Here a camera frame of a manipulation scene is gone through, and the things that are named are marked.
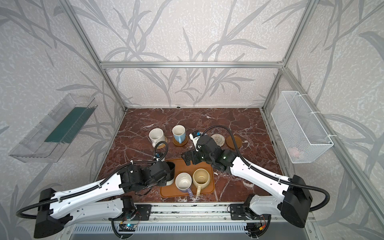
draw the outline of leaf pattern wallpaper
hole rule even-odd
[[[307,0],[70,2],[102,61],[281,61],[307,5]],[[277,69],[108,73],[128,107],[259,107]]]
[[[32,239],[34,221],[15,216],[49,187],[92,182],[124,115],[58,2],[0,1],[0,235]],[[99,105],[57,163],[8,156],[68,93]]]
[[[384,196],[384,1],[335,0],[316,7],[289,69]],[[325,239],[384,239],[384,230],[332,150],[310,164],[292,164],[267,116],[290,174],[328,189],[330,203],[315,211]]]

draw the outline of black motor housing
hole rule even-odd
[[[55,192],[56,191],[52,188],[48,188],[41,191],[39,202],[50,200]],[[49,207],[50,205],[46,204],[38,208],[35,223],[35,232],[33,233],[34,238],[52,236],[53,234],[60,232],[64,228],[64,225],[73,219],[73,217],[69,214],[60,219],[55,219],[50,216],[50,214],[53,213],[53,210],[50,210]]]
[[[305,185],[304,180],[293,175],[291,182]],[[289,223],[296,227],[305,227],[308,212],[312,204],[312,195],[308,189],[289,186],[282,203],[277,208],[281,211],[281,215]]]
[[[131,164],[119,170],[117,174],[121,178],[119,188],[122,188],[125,193],[138,192],[154,185],[165,186],[175,176],[175,164],[159,161],[143,169]]]

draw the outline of round cork coaster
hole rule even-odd
[[[225,138],[223,135],[221,134],[214,134],[211,136],[211,138],[213,138],[213,140],[215,140],[215,143],[219,146],[219,147],[222,147],[225,143]]]
[[[237,135],[234,135],[235,137],[235,141],[236,141],[236,145],[238,148],[241,148],[241,146],[243,145],[243,141],[241,140],[241,138]],[[233,144],[233,141],[232,141],[232,138],[231,136],[228,136],[227,139],[225,140],[227,142],[227,145],[228,147],[232,148],[232,149],[235,149],[235,145]]]
[[[180,144],[178,141],[176,141],[176,139],[173,137],[173,144],[176,145],[176,146],[178,146],[178,147],[181,147],[181,146],[186,145],[187,142],[188,142],[188,138],[187,138],[187,136],[185,136],[185,140],[184,140],[184,142],[182,142],[181,144]]]
[[[162,149],[162,148],[164,148],[166,145],[163,143],[163,144],[160,144],[158,147],[157,147],[157,149]]]

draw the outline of mesh basket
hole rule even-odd
[[[271,114],[291,162],[313,162],[333,146],[299,92],[282,91]]]

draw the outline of white mug with purple handle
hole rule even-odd
[[[193,193],[191,191],[191,185],[192,185],[192,177],[186,172],[182,172],[179,175],[177,175],[175,179],[176,187],[181,192],[188,192],[190,197],[193,197]]]

